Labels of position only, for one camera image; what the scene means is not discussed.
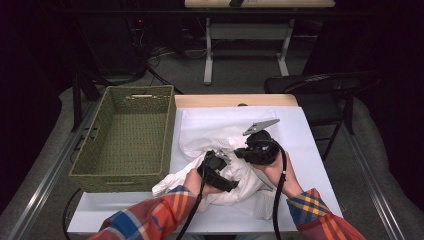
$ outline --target plaid shirt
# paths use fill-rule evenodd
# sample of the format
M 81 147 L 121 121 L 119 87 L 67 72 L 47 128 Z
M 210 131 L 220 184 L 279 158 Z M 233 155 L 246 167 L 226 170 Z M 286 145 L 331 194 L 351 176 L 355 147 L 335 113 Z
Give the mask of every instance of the plaid shirt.
M 103 222 L 97 239 L 163 239 L 189 215 L 195 197 L 184 186 L 115 213 Z M 290 214 L 305 239 L 365 239 L 327 208 L 316 189 L 287 200 Z

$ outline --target gray floor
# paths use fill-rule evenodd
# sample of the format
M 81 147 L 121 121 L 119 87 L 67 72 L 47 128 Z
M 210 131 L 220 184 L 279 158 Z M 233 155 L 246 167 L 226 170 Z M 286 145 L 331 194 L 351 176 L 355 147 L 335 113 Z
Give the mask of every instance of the gray floor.
M 287 56 L 287 65 L 291 74 L 302 72 L 312 46 L 311 38 L 294 38 L 291 41 Z M 204 57 L 196 59 L 167 54 L 161 56 L 160 61 L 153 59 L 151 63 L 158 63 L 155 67 L 157 73 L 185 94 L 263 93 L 263 81 L 267 77 L 279 75 L 278 64 L 275 60 L 275 53 L 279 47 L 278 44 L 264 44 L 257 41 L 247 44 L 240 44 L 237 41 L 218 43 L 214 52 L 215 63 L 211 86 L 203 85 Z M 190 52 L 190 55 L 196 54 L 199 55 L 199 52 Z M 131 85 L 148 85 L 151 80 L 151 75 L 146 74 L 143 79 Z M 0 217 L 0 239 L 8 239 L 46 173 L 63 155 L 73 123 L 71 91 L 65 91 L 61 99 L 62 112 L 55 129 L 21 188 Z M 354 139 L 358 142 L 361 153 L 377 180 L 378 187 L 384 193 L 404 238 L 422 239 L 424 214 L 403 195 L 399 185 L 389 173 L 381 137 L 366 106 L 360 101 L 355 102 L 354 129 L 356 133 Z M 313 129 L 316 134 L 323 131 L 326 129 Z M 381 216 L 370 197 L 369 186 L 366 184 L 360 164 L 354 157 L 355 152 L 350 147 L 349 140 L 351 136 L 346 134 L 346 131 L 341 131 L 327 161 L 324 162 L 337 199 L 344 209 L 343 215 L 367 239 L 389 239 Z M 38 217 L 35 218 L 35 222 L 26 234 L 27 239 L 65 239 L 61 225 L 62 212 L 68 199 L 77 189 L 77 186 L 67 177 L 74 157 L 75 154 L 67 154 L 55 187 L 49 192 L 42 210 L 37 213 Z M 70 210 L 75 208 L 78 196 L 72 202 Z M 71 236 L 71 239 L 83 239 L 83 237 Z

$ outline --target hand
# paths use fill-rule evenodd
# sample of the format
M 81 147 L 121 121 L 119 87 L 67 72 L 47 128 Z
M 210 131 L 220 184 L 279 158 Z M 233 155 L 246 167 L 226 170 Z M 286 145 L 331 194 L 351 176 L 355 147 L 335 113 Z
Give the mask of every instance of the hand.
M 188 190 L 193 193 L 195 197 L 199 195 L 200 185 L 202 184 L 202 177 L 197 172 L 197 169 L 193 168 L 190 172 L 187 173 L 186 179 L 184 181 L 184 186 L 188 188 Z M 209 184 L 205 184 L 203 188 L 202 197 L 206 197 L 209 193 L 221 193 L 222 190 L 218 188 L 212 187 Z
M 286 195 L 288 198 L 295 197 L 303 193 L 303 189 L 297 181 L 296 174 L 294 173 L 293 166 L 291 164 L 290 156 L 288 152 L 285 152 L 287 156 L 287 169 L 286 169 L 286 181 L 284 182 L 283 189 L 281 192 Z M 278 182 L 283 172 L 283 156 L 281 151 L 278 153 L 275 161 L 268 165 L 257 165 L 251 164 L 254 168 L 257 168 L 265 173 L 269 181 L 277 187 Z

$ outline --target person's left hand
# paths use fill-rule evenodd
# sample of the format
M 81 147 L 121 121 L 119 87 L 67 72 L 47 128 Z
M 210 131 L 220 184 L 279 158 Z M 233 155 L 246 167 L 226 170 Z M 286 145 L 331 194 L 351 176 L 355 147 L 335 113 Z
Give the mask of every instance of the person's left hand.
M 188 190 L 193 193 L 195 197 L 199 195 L 200 185 L 202 184 L 202 177 L 197 172 L 197 169 L 193 168 L 190 172 L 187 173 L 186 179 L 184 181 L 184 186 L 188 188 Z M 205 184 L 203 188 L 202 197 L 206 197 L 209 193 L 221 193 L 222 190 L 218 188 L 212 187 L 209 184 Z

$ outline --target white cloth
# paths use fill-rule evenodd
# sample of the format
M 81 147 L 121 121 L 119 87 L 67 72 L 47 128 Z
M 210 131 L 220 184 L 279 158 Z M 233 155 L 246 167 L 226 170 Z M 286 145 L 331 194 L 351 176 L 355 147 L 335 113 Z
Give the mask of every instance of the white cloth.
M 155 185 L 152 188 L 153 196 L 161 196 L 176 186 L 182 185 L 186 174 L 192 168 L 200 166 L 207 151 L 221 150 L 231 159 L 231 164 L 222 169 L 220 175 L 228 180 L 239 181 L 239 184 L 231 192 L 209 194 L 200 203 L 198 211 L 205 211 L 209 204 L 232 205 L 250 216 L 270 219 L 275 188 L 266 181 L 267 179 L 262 181 L 263 177 L 259 178 L 244 159 L 237 158 L 234 150 L 246 147 L 245 141 L 248 136 L 242 135 L 244 131 L 254 122 L 275 118 L 275 113 L 272 111 L 249 112 L 249 115 L 231 118 L 231 113 L 224 111 L 218 115 L 217 118 L 217 115 L 193 116 L 183 113 L 183 119 L 186 121 L 181 126 L 179 143 L 189 162 L 184 169 L 167 175 Z M 201 126 L 193 124 L 202 120 L 207 120 L 210 124 L 200 124 Z

